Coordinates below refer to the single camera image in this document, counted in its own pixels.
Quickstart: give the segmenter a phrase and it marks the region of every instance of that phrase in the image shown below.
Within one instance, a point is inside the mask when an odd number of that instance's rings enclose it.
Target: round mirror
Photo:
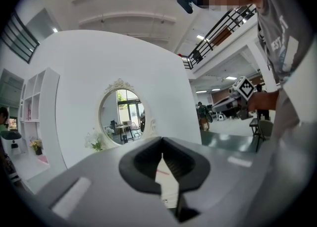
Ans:
[[[114,90],[102,103],[100,123],[103,132],[117,144],[139,140],[145,127],[143,104],[129,90]]]

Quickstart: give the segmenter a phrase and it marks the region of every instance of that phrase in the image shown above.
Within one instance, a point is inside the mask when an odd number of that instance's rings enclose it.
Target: ornate mirror frame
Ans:
[[[157,136],[156,121],[151,116],[151,111],[150,111],[148,103],[145,101],[145,99],[142,97],[142,95],[140,93],[138,93],[134,90],[134,87],[132,85],[130,85],[128,82],[124,82],[122,79],[119,78],[113,84],[109,84],[109,86],[103,92],[100,100],[98,101],[98,108],[97,108],[96,115],[95,115],[97,117],[95,130],[98,133],[102,134],[102,138],[103,138],[103,142],[104,142],[103,148],[109,149],[109,148],[121,146],[121,144],[118,144],[118,143],[114,142],[112,139],[110,139],[110,137],[104,132],[102,124],[101,124],[101,111],[102,111],[104,102],[105,102],[106,98],[112,92],[117,91],[117,90],[129,90],[129,91],[133,92],[140,99],[141,103],[143,104],[143,107],[145,110],[145,127],[144,127],[144,131],[143,131],[141,140],[147,139],[150,137],[156,137]]]

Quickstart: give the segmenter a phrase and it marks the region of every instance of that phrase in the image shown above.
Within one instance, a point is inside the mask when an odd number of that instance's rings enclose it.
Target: ceiling light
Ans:
[[[197,38],[198,38],[198,39],[201,39],[201,40],[205,40],[205,41],[207,40],[207,41],[209,41],[209,39],[205,39],[205,38],[204,38],[203,36],[201,36],[201,35],[198,35]]]
[[[228,80],[237,80],[237,77],[228,76],[228,77],[226,77],[226,79],[228,79]]]

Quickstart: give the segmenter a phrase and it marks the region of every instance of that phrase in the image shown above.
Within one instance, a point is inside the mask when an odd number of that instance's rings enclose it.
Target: white curved wall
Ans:
[[[195,103],[179,56],[145,41],[102,31],[58,32],[37,48],[28,77],[50,67],[60,80],[56,126],[66,166],[93,151],[84,148],[95,126],[104,89],[118,78],[129,82],[150,106],[159,136],[201,144]]]

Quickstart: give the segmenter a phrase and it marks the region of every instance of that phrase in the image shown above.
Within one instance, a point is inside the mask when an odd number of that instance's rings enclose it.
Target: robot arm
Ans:
[[[247,77],[241,76],[231,88],[229,88],[229,97],[217,102],[213,112],[235,112],[237,116],[244,120],[248,118],[248,100],[253,95],[253,84]]]

